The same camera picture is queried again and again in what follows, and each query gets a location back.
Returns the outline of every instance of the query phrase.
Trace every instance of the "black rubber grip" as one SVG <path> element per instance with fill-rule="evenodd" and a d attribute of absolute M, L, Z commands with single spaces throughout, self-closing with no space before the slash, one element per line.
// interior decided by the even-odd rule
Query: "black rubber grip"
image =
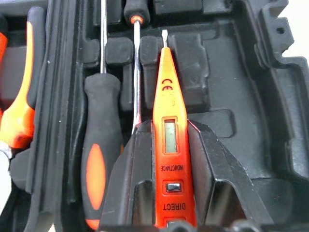
<path fill-rule="evenodd" d="M 99 145 L 105 165 L 106 194 L 113 165 L 123 144 L 118 115 L 120 81 L 111 74 L 97 73 L 86 78 L 84 90 L 88 96 L 88 119 L 81 170 L 83 206 L 85 219 L 100 220 L 104 199 L 100 208 L 95 210 L 89 196 L 92 193 L 88 193 L 87 189 L 87 165 L 92 147 Z"/>
<path fill-rule="evenodd" d="M 8 23 L 3 15 L 0 14 L 0 33 L 7 37 Z"/>
<path fill-rule="evenodd" d="M 131 17 L 137 15 L 144 20 L 142 26 L 147 26 L 150 22 L 148 0 L 126 0 L 124 15 L 129 25 L 131 25 Z"/>
<path fill-rule="evenodd" d="M 34 41 L 33 71 L 27 94 L 27 103 L 34 109 L 37 100 L 40 72 L 45 55 L 45 10 L 42 7 L 32 7 L 29 10 L 27 21 L 32 25 Z"/>

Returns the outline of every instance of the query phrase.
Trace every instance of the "orange grip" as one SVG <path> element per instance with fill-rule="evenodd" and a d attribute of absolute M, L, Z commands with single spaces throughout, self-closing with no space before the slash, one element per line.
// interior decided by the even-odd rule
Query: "orange grip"
<path fill-rule="evenodd" d="M 99 219 L 86 219 L 86 223 L 91 229 L 97 230 L 100 224 L 100 220 Z"/>
<path fill-rule="evenodd" d="M 106 176 L 102 151 L 98 144 L 93 144 L 87 161 L 87 191 L 92 207 L 100 209 L 105 192 Z"/>
<path fill-rule="evenodd" d="M 3 60 L 4 51 L 8 44 L 8 39 L 5 37 L 4 34 L 0 33 L 0 62 Z"/>
<path fill-rule="evenodd" d="M 27 53 L 23 82 L 12 105 L 3 113 L 0 140 L 12 148 L 26 148 L 33 137 L 34 110 L 27 103 L 33 70 L 33 28 L 27 22 Z"/>
<path fill-rule="evenodd" d="M 156 201 L 155 225 L 165 228 L 170 221 L 186 220 L 196 226 L 192 168 L 189 152 L 188 122 L 173 57 L 168 47 L 161 50 L 159 75 L 154 101 Z M 167 124 L 174 125 L 175 146 L 166 140 Z M 169 184 L 180 186 L 168 191 Z"/>

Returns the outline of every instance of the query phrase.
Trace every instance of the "screwdriver handle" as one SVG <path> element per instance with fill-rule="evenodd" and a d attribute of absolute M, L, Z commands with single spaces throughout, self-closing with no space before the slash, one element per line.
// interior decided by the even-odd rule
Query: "screwdriver handle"
<path fill-rule="evenodd" d="M 96 230 L 111 171 L 123 147 L 118 116 L 120 81 L 109 73 L 97 73 L 86 78 L 84 90 L 88 119 L 82 154 L 82 197 L 86 222 Z"/>
<path fill-rule="evenodd" d="M 126 0 L 124 16 L 128 25 L 133 25 L 132 17 L 139 16 L 142 18 L 141 25 L 147 26 L 150 22 L 148 9 L 148 0 Z"/>
<path fill-rule="evenodd" d="M 34 132 L 34 107 L 45 53 L 45 10 L 32 7 L 27 19 L 24 77 L 18 95 L 3 113 L 0 140 L 13 148 L 26 148 Z"/>

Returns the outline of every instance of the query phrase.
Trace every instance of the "orange voltage tester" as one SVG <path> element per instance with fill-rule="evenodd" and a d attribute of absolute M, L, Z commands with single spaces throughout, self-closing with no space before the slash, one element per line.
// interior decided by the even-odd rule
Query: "orange voltage tester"
<path fill-rule="evenodd" d="M 155 137 L 155 225 L 164 228 L 176 220 L 197 225 L 187 113 L 170 48 L 162 31 L 153 126 Z"/>

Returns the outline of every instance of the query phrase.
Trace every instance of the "tool case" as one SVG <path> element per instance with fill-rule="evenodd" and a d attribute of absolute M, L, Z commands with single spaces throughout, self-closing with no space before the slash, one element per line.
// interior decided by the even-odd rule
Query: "tool case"
<path fill-rule="evenodd" d="M 309 70 L 304 58 L 282 57 L 294 42 L 287 19 L 278 18 L 287 4 L 149 0 L 151 21 L 140 41 L 144 123 L 131 137 L 133 29 L 123 16 L 125 1 L 108 0 L 106 62 L 122 84 L 125 151 L 114 166 L 119 172 L 113 170 L 99 231 L 309 231 Z M 43 232 L 52 224 L 59 232 L 91 231 L 84 220 L 80 168 L 84 79 L 99 71 L 100 0 L 0 1 L 9 25 L 2 110 L 20 87 L 32 6 L 47 15 L 35 132 L 30 147 L 11 160 L 12 192 L 0 231 Z M 198 228 L 184 222 L 165 230 L 151 225 L 150 119 L 163 29 L 169 31 L 190 120 Z"/>

